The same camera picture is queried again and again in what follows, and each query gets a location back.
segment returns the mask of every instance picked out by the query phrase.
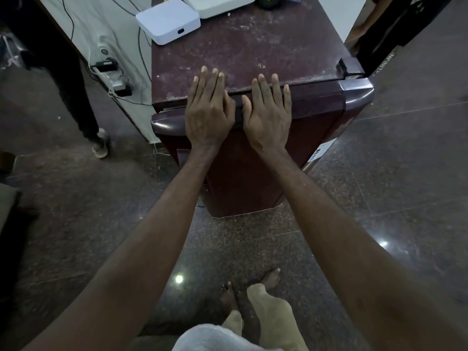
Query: hand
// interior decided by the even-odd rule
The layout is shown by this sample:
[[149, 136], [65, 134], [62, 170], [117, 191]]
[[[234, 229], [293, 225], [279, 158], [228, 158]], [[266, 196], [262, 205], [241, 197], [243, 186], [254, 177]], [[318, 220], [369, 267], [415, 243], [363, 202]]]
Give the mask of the hand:
[[259, 153], [281, 151], [288, 140], [291, 125], [291, 92], [284, 85], [284, 100], [278, 75], [272, 76], [273, 89], [260, 74], [252, 81], [252, 103], [242, 96], [244, 131], [250, 145]]
[[365, 34], [366, 34], [366, 29], [364, 29], [362, 26], [353, 27], [350, 30], [350, 33], [348, 34], [348, 37], [346, 38], [344, 42], [349, 43], [353, 40], [358, 40]]
[[200, 78], [193, 79], [185, 109], [185, 132], [192, 149], [209, 148], [218, 152], [234, 124], [235, 101], [224, 89], [224, 74], [213, 69], [207, 82], [207, 71], [203, 66]]

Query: white box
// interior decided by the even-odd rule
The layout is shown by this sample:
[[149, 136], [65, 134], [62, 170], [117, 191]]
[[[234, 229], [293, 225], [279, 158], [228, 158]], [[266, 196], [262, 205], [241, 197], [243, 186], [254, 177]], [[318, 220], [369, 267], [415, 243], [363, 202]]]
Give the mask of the white box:
[[255, 0], [184, 0], [205, 19], [251, 4]]
[[168, 0], [136, 15], [141, 29], [159, 45], [200, 27], [198, 13], [182, 0]]

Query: dark trousers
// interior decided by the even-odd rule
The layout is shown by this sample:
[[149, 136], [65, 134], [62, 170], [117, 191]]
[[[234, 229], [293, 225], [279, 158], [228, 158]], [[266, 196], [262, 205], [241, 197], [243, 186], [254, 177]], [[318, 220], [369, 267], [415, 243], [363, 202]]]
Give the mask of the dark trousers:
[[382, 64], [396, 46], [405, 46], [426, 28], [451, 0], [393, 0], [360, 40], [357, 58], [366, 76]]
[[79, 57], [34, 0], [1, 0], [0, 20], [31, 52], [34, 65], [46, 68], [83, 136], [100, 143], [99, 127], [85, 90]]

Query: sneaker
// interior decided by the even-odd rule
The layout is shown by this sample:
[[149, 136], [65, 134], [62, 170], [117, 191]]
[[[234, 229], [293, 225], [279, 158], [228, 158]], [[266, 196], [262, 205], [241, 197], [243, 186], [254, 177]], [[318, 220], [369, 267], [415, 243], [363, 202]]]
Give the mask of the sneaker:
[[104, 129], [99, 128], [99, 131], [97, 132], [97, 136], [102, 139], [102, 143], [94, 144], [93, 152], [97, 158], [104, 159], [109, 154], [109, 149], [108, 149], [109, 135]]

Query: granite floor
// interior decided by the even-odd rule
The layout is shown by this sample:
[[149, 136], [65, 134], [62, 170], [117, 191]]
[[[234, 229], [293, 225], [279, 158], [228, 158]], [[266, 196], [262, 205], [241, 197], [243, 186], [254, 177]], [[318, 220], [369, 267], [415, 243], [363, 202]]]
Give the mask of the granite floor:
[[[468, 53], [466, 0], [453, 0], [372, 81], [376, 98], [311, 172], [401, 263], [438, 286], [464, 313], [468, 304]], [[29, 230], [0, 336], [17, 350], [79, 294], [177, 174], [155, 154], [106, 93], [86, 78], [111, 156], [94, 158], [44, 73], [0, 71], [0, 147], [17, 153], [3, 178], [39, 217]], [[244, 336], [258, 320], [243, 288], [283, 270], [274, 295], [287, 299], [310, 350], [367, 350], [308, 250], [287, 204], [213, 219], [196, 208], [183, 253], [142, 331], [177, 334], [221, 323], [219, 287], [241, 291]]]

